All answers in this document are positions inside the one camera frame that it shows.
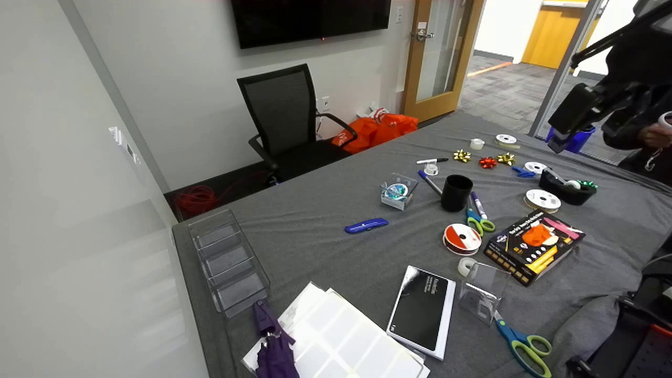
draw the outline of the table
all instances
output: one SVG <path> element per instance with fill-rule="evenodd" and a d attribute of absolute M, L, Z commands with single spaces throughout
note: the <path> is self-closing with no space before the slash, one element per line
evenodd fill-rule
<path fill-rule="evenodd" d="M 270 279 L 270 307 L 282 313 L 308 284 L 333 287 L 379 327 L 387 325 L 397 287 L 407 265 L 425 266 L 458 279 L 458 255 L 441 246 L 447 222 L 462 212 L 444 212 L 436 193 L 419 181 L 407 209 L 398 212 L 378 202 L 379 185 L 391 172 L 415 177 L 415 160 L 452 155 L 469 149 L 470 139 L 483 139 L 483 151 L 473 161 L 443 161 L 441 177 L 467 173 L 474 181 L 490 219 L 497 227 L 532 212 L 522 193 L 537 187 L 497 166 L 483 169 L 479 155 L 497 155 L 496 135 L 506 132 L 485 120 L 453 114 L 402 139 L 336 161 L 300 179 L 282 182 L 257 195 L 211 209 L 232 212 L 257 258 Z M 563 152 L 554 155 L 541 140 L 518 137 L 516 161 L 544 161 L 566 179 L 589 179 L 598 193 L 584 205 L 556 212 L 586 230 L 577 253 L 570 253 L 539 281 L 522 287 L 513 277 L 500 277 L 504 287 L 502 314 L 522 332 L 553 339 L 546 359 L 554 372 L 570 355 L 589 352 L 610 333 L 616 297 L 636 289 L 641 266 L 669 233 L 672 188 L 603 161 Z M 385 216 L 388 227 L 347 235 L 344 225 Z M 248 375 L 240 359 L 254 345 L 251 314 L 232 318 L 217 314 L 198 266 L 187 220 L 174 227 L 174 239 L 198 318 L 209 375 Z M 456 307 L 444 361 L 427 359 L 433 375 L 520 375 L 504 337 L 474 314 Z"/>

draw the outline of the tablet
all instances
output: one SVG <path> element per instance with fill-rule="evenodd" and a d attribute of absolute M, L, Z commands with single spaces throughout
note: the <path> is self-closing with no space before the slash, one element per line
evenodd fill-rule
<path fill-rule="evenodd" d="M 443 361 L 456 281 L 407 266 L 387 333 Z"/>

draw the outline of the green scissors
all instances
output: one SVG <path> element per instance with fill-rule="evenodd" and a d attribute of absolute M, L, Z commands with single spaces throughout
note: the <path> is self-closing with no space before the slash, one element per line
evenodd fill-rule
<path fill-rule="evenodd" d="M 477 198 L 477 193 L 470 193 L 470 199 L 474 202 L 474 208 L 467 208 L 467 225 L 473 227 L 479 235 L 483 233 L 493 233 L 497 227 L 493 220 L 486 219 L 481 199 Z"/>
<path fill-rule="evenodd" d="M 500 333 L 506 337 L 509 349 L 518 359 L 518 363 L 537 378 L 553 378 L 549 368 L 541 357 L 549 355 L 553 345 L 537 333 L 525 335 L 502 318 L 500 310 L 493 314 Z"/>

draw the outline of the wall-mounted tv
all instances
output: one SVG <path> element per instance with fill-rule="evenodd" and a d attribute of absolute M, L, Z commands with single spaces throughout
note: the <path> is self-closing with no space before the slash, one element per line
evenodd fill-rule
<path fill-rule="evenodd" d="M 230 0 L 241 48 L 387 30 L 391 0 Z"/>

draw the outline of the black office chair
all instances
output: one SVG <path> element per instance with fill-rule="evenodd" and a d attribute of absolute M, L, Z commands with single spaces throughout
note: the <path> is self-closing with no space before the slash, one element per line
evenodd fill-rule
<path fill-rule="evenodd" d="M 357 132 L 332 114 L 317 114 L 308 65 L 240 78 L 238 83 L 259 130 L 250 146 L 270 168 L 270 181 L 287 181 L 349 155 L 341 146 L 354 140 Z M 341 146 L 314 140 L 317 117 L 329 117 L 351 139 Z"/>

